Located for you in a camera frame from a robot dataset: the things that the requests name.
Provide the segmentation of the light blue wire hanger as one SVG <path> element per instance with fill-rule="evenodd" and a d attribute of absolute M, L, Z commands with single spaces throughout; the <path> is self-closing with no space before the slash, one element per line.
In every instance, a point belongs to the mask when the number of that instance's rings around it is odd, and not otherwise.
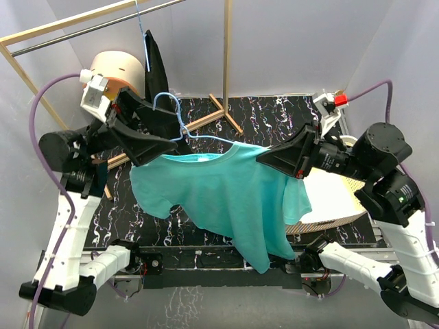
<path fill-rule="evenodd" d="M 151 66 L 150 66 L 150 57 L 149 57 L 149 53 L 148 53 L 148 49 L 147 49 L 147 42 L 146 42 L 147 34 L 146 34 L 145 30 L 143 29 L 143 24 L 142 24 L 142 20 L 141 20 L 140 9 L 139 9 L 139 2 L 137 0 L 134 0 L 134 3 L 135 3 L 135 7 L 136 7 L 136 12 L 137 12 L 139 29 L 140 29 L 140 32 L 142 34 L 143 48 L 144 48 L 144 53 L 145 53 L 145 68 L 146 68 L 147 72 L 149 73 L 151 71 Z"/>
<path fill-rule="evenodd" d="M 176 117 L 177 117 L 177 120 L 178 120 L 178 124 L 180 126 L 180 128 L 179 128 L 180 136 L 178 138 L 171 139 L 172 142 L 178 142 L 178 141 L 185 142 L 187 138 L 192 138 L 192 139 L 208 138 L 208 139 L 213 139 L 215 141 L 219 141 L 219 142 L 227 143 L 227 144 L 231 145 L 231 147 L 229 148 L 229 150 L 227 152 L 225 152 L 223 154 L 213 154 L 214 158 L 217 158 L 218 156 L 224 156 L 229 151 L 231 151 L 233 153 L 236 150 L 238 150 L 240 147 L 244 147 L 246 149 L 250 149 L 251 151 L 254 151 L 254 150 L 257 149 L 256 155 L 263 154 L 263 153 L 269 151 L 269 149 L 267 147 L 262 147 L 262 146 L 258 146 L 258 145 L 251 145 L 251 144 L 246 144 L 246 143 L 240 143 L 238 141 L 230 141 L 230 140 L 227 140 L 227 139 L 224 139 L 224 138 L 220 138 L 218 136 L 192 135 L 190 133 L 189 126 L 185 125 L 183 120 L 182 120 L 180 102 L 179 102 L 179 100 L 173 94 L 166 93 L 166 92 L 161 92 L 161 93 L 157 94 L 155 96 L 155 98 L 154 98 L 154 101 L 153 101 L 153 109 L 154 110 L 158 109 L 157 101 L 162 96 L 167 96 L 169 98 L 172 98 L 175 101 L 175 103 L 176 103 L 175 113 L 176 113 Z"/>

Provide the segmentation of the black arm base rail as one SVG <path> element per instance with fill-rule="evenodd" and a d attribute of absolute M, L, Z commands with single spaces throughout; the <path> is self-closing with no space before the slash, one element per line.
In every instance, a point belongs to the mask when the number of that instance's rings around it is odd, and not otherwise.
<path fill-rule="evenodd" d="M 263 274 L 254 270 L 235 247 L 140 247 L 141 284 L 144 289 L 174 287 L 281 287 L 301 289 L 302 281 L 327 279 L 325 270 L 301 267 L 299 261 L 269 255 Z"/>

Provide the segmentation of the teal t-shirt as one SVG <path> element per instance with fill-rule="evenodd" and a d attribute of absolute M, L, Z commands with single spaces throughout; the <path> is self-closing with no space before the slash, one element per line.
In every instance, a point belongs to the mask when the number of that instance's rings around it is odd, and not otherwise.
<path fill-rule="evenodd" d="M 294 259 L 286 227 L 311 212 L 302 180 L 256 161 L 266 150 L 236 142 L 223 154 L 162 155 L 131 169 L 132 192 L 159 219 L 181 206 L 198 228 L 230 238 L 265 273 L 271 255 Z"/>

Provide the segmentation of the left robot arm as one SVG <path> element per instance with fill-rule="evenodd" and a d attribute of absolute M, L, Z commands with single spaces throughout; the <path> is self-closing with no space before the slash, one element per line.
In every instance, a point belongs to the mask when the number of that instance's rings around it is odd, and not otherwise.
<path fill-rule="evenodd" d="M 175 113 L 125 87 L 104 106 L 103 119 L 93 119 L 77 130 L 41 136 L 37 154 L 50 174 L 61 174 L 56 180 L 60 195 L 45 255 L 34 278 L 20 287 L 23 299 L 82 316 L 90 311 L 97 290 L 118 271 L 140 269 L 139 245 L 122 239 L 113 241 L 90 262 L 81 262 L 88 229 L 108 179 L 108 163 L 93 155 L 120 147 L 132 164 L 145 165 L 175 150 L 176 143 L 155 130 L 176 120 Z"/>

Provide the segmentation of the black printed t-shirt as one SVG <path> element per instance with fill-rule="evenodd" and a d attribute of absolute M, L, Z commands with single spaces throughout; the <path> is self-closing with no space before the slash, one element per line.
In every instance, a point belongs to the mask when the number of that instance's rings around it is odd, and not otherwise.
<path fill-rule="evenodd" d="M 150 70 L 145 69 L 145 98 L 152 103 L 157 94 L 169 92 L 169 85 L 158 44 L 150 30 L 145 33 L 145 44 L 150 64 Z M 155 136 L 173 139 L 180 136 L 179 129 L 178 120 L 174 119 L 167 125 L 151 129 L 150 132 Z"/>

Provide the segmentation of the wooden clothes rack frame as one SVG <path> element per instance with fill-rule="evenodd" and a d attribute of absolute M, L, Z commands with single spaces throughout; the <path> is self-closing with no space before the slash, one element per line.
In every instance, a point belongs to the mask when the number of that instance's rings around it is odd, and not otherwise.
<path fill-rule="evenodd" d="M 71 34 L 66 34 L 64 36 L 52 39 L 47 42 L 43 42 L 38 45 L 28 47 L 15 52 L 10 52 L 8 50 L 9 45 L 16 44 L 18 42 L 23 42 L 25 40 L 30 40 L 32 38 L 43 36 L 45 34 L 55 32 L 66 27 L 74 26 L 79 23 L 87 22 L 92 19 L 96 19 L 113 12 L 124 10 L 132 6 L 137 6 L 138 1 L 119 1 L 110 5 L 106 5 L 94 10 L 89 10 L 81 14 L 76 14 L 59 21 L 41 25 L 35 28 L 25 30 L 23 32 L 18 32 L 9 36 L 4 36 L 1 38 L 1 54 L 8 61 L 11 67 L 16 71 L 19 77 L 25 82 L 27 87 L 33 92 L 37 93 L 38 89 L 36 85 L 31 81 L 29 75 L 25 72 L 23 67 L 17 62 L 16 57 L 30 53 L 35 50 L 39 50 L 50 45 L 57 44 L 62 41 L 70 40 L 77 36 L 85 35 L 105 27 L 109 27 L 129 19 L 139 18 L 143 14 L 148 14 L 150 12 L 155 12 L 157 10 L 170 7 L 177 4 L 177 1 L 168 1 L 159 5 L 155 5 L 146 10 L 137 11 L 135 14 L 129 14 L 112 21 L 101 23 L 86 29 L 73 32 Z M 222 101 L 218 101 L 214 95 L 210 94 L 209 98 L 214 103 L 217 111 L 202 117 L 201 119 L 195 120 L 187 125 L 189 131 L 194 131 L 202 126 L 208 125 L 222 117 L 224 117 L 232 127 L 237 131 L 238 134 L 242 135 L 243 130 L 239 124 L 232 118 L 229 114 L 228 109 L 228 72 L 229 72 L 229 43 L 230 43 L 230 16 L 232 11 L 232 2 L 224 2 L 224 65 L 223 65 L 223 91 L 222 91 Z M 104 77 L 109 79 L 109 86 L 106 87 L 104 92 L 105 96 L 113 98 L 116 95 L 116 90 L 118 87 L 129 86 L 141 94 L 144 87 L 144 81 L 141 77 L 143 74 L 143 69 L 141 68 L 141 62 L 137 60 L 134 56 L 123 51 L 105 51 L 99 53 L 93 59 L 92 70 L 96 70 L 98 73 L 102 73 Z"/>

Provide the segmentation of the white laundry basket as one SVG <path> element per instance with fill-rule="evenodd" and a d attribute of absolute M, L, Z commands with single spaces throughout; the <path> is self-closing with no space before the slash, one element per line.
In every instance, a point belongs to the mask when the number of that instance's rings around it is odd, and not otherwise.
<path fill-rule="evenodd" d="M 304 179 L 312 211 L 294 225 L 287 225 L 286 234 L 318 232 L 352 223 L 366 214 L 354 195 L 365 183 L 321 169 L 313 168 Z"/>

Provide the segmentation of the round drawer cabinet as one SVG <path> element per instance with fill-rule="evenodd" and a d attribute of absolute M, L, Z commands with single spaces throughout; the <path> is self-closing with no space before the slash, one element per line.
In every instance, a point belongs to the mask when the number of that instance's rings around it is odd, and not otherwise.
<path fill-rule="evenodd" d="M 98 53 L 90 70 L 108 79 L 105 96 L 114 100 L 123 87 L 129 87 L 140 98 L 145 97 L 145 69 L 133 55 L 123 51 L 103 51 Z"/>

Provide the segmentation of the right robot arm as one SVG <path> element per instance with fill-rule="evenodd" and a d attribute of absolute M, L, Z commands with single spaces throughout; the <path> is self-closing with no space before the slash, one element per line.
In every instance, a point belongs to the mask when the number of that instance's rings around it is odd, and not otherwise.
<path fill-rule="evenodd" d="M 343 273 L 375 291 L 398 316 L 437 328 L 438 249 L 421 191 L 402 170 L 411 154 L 403 133 L 389 123 L 371 125 L 352 145 L 338 133 L 305 125 L 257 161 L 298 179 L 315 168 L 363 182 L 354 195 L 389 240 L 398 263 L 380 263 L 322 235 L 305 247 L 301 265 Z"/>

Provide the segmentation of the metal hanging rod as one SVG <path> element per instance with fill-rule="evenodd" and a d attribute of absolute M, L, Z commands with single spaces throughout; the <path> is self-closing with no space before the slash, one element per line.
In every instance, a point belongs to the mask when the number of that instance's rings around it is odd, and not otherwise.
<path fill-rule="evenodd" d="M 17 56 L 21 56 L 21 55 L 24 55 L 24 54 L 27 54 L 27 53 L 31 53 L 33 51 L 36 51 L 36 50 L 39 50 L 39 49 L 43 49 L 45 47 L 50 47 L 52 45 L 56 45 L 56 44 L 64 42 L 64 41 L 71 40 L 73 38 L 77 38 L 77 37 L 83 36 L 85 34 L 90 34 L 92 32 L 96 32 L 98 30 L 101 30 L 101 29 L 104 29 L 104 28 L 107 28 L 107 27 L 110 27 L 110 26 L 113 26 L 113 25 L 116 25 L 116 24 L 119 24 L 119 23 L 122 23 L 122 22 L 125 22 L 125 21 L 129 21 L 129 20 L 134 19 L 134 18 L 140 18 L 141 16 L 143 16 L 145 14 L 149 14 L 149 13 L 152 13 L 152 12 L 164 9 L 164 8 L 168 8 L 168 7 L 172 6 L 172 5 L 176 5 L 176 4 L 182 3 L 184 1 L 185 0 L 173 0 L 173 1 L 168 1 L 166 3 L 162 3 L 162 4 L 159 4 L 159 5 L 155 5 L 153 7 L 148 8 L 148 9 L 140 10 L 138 13 L 128 14 L 128 15 L 119 17 L 117 19 L 106 21 L 104 23 L 100 23 L 100 24 L 97 24 L 97 25 L 93 25 L 91 27 L 87 27 L 87 28 L 78 30 L 76 32 L 72 32 L 70 34 L 65 34 L 64 36 L 60 36 L 60 37 L 57 37 L 57 38 L 52 38 L 51 40 L 38 43 L 37 45 L 32 45 L 32 46 L 24 48 L 24 49 L 13 51 L 11 53 L 11 55 L 12 55 L 13 58 L 15 58 Z"/>

